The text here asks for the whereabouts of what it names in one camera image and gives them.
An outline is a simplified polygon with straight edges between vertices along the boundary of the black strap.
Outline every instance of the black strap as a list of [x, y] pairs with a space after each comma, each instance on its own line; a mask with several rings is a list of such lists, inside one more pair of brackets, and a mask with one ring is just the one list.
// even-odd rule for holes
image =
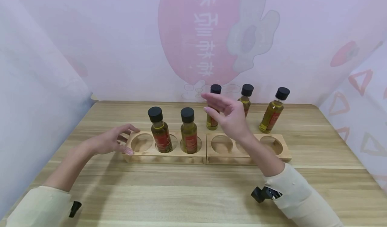
[[81, 206], [82, 206], [82, 204], [80, 202], [74, 201], [73, 206], [71, 207], [71, 211], [70, 211], [69, 217], [70, 218], [74, 218], [75, 214], [81, 208]]
[[277, 199], [282, 196], [282, 193], [268, 187], [263, 187], [262, 190], [259, 187], [256, 187], [251, 193], [251, 196], [254, 197], [257, 202], [261, 203], [265, 201], [265, 199]]

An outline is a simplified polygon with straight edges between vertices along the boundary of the wooden tabletop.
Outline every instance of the wooden tabletop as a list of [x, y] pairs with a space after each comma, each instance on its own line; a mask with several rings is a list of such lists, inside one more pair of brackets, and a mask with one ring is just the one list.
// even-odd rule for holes
[[[147, 110], [156, 105], [171, 131], [180, 130], [181, 108], [192, 107], [198, 132], [209, 132], [204, 104], [97, 102], [29, 189], [40, 186], [67, 151], [89, 137], [128, 122], [150, 130]], [[259, 133], [265, 109], [251, 105], [247, 121], [253, 133]], [[272, 133], [283, 135], [293, 156], [290, 163], [345, 226], [386, 226], [386, 195], [317, 107], [285, 105]], [[130, 164], [117, 153], [95, 156], [71, 189], [82, 211], [65, 226], [294, 226], [272, 201], [258, 204], [250, 196], [263, 186], [261, 176], [255, 166]]]

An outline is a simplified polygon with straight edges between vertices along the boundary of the circular hole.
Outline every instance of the circular hole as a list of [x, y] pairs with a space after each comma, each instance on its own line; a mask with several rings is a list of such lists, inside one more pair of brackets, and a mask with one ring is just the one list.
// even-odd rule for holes
[[[180, 141], [180, 148], [182, 151], [187, 153], [187, 149], [183, 145], [183, 140]], [[202, 148], [202, 140], [198, 137], [198, 150], [196, 152], [200, 151], [201, 148]]]
[[268, 149], [271, 149], [276, 155], [279, 155], [283, 151], [282, 144], [274, 137], [264, 136], [259, 140]]
[[148, 150], [152, 144], [153, 137], [150, 134], [140, 134], [132, 140], [130, 147], [135, 152], [143, 152]]
[[171, 143], [172, 143], [172, 150], [169, 152], [172, 152], [176, 148], [178, 142], [177, 142], [176, 136], [170, 134], [170, 138], [171, 138]]
[[218, 135], [211, 140], [211, 147], [219, 154], [229, 154], [232, 150], [232, 141], [227, 136]]
[[237, 148], [242, 154], [248, 155], [247, 152], [245, 151], [245, 149], [244, 149], [241, 145], [239, 145], [239, 143], [235, 142], [235, 145], [236, 145], [236, 148]]

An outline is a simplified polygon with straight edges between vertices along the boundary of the white fabric backdrop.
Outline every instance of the white fabric backdrop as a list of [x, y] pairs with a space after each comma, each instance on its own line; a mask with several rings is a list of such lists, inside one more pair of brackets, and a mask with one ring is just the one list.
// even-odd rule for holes
[[91, 92], [18, 0], [0, 0], [0, 219], [91, 107]]
[[20, 1], [100, 100], [320, 105], [387, 28], [385, 0]]
[[387, 193], [387, 44], [321, 105], [331, 125]]

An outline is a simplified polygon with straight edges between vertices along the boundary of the glass bottle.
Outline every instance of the glass bottle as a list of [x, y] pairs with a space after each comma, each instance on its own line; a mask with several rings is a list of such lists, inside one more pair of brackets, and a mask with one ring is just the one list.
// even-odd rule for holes
[[280, 87], [277, 90], [277, 93], [275, 94], [275, 100], [268, 104], [264, 118], [259, 125], [259, 130], [262, 133], [270, 133], [282, 110], [284, 109], [283, 102], [287, 99], [289, 94], [290, 90], [286, 87]]
[[[215, 93], [215, 94], [220, 94], [222, 90], [222, 87], [218, 84], [213, 84], [211, 85], [211, 90], [210, 92], [211, 93]], [[207, 114], [207, 128], [209, 130], [216, 130], [217, 129], [217, 122], [215, 119], [213, 119], [210, 115]]]
[[184, 151], [193, 154], [198, 151], [198, 128], [194, 123], [195, 113], [192, 108], [183, 108], [180, 112], [183, 124], [180, 127]]
[[253, 94], [254, 87], [250, 84], [244, 84], [242, 86], [242, 96], [238, 101], [241, 101], [243, 104], [243, 108], [245, 110], [245, 117], [247, 117], [247, 113], [249, 112], [249, 108], [251, 105], [250, 96]]
[[172, 150], [171, 137], [169, 135], [168, 125], [163, 121], [161, 108], [152, 107], [148, 110], [148, 116], [152, 122], [150, 128], [155, 138], [156, 148], [161, 153], [168, 153]]

